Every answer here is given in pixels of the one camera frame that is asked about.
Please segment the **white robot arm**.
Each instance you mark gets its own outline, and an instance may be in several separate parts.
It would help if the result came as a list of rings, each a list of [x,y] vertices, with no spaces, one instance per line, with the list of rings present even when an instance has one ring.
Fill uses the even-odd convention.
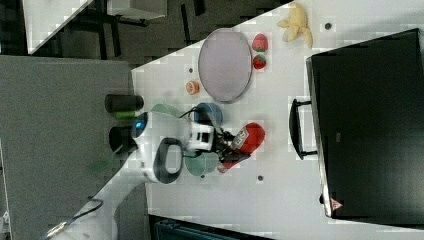
[[[251,136],[247,126],[233,135],[207,113],[207,122],[186,115],[145,112],[130,126],[134,150],[123,166],[71,219],[51,228],[40,240],[117,240],[115,212],[133,189],[144,183],[170,184],[180,172],[171,172],[166,161],[174,149],[179,159],[213,153],[224,167],[247,159],[244,146]]]

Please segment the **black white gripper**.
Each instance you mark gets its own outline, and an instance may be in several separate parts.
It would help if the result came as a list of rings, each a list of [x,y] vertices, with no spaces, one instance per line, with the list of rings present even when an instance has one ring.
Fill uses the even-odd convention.
[[[220,127],[216,128],[214,126],[193,122],[191,124],[189,149],[219,153],[227,149],[233,139],[234,136],[230,132],[224,131]],[[221,155],[220,161],[222,163],[237,163],[249,157],[250,154],[231,150],[225,151]]]

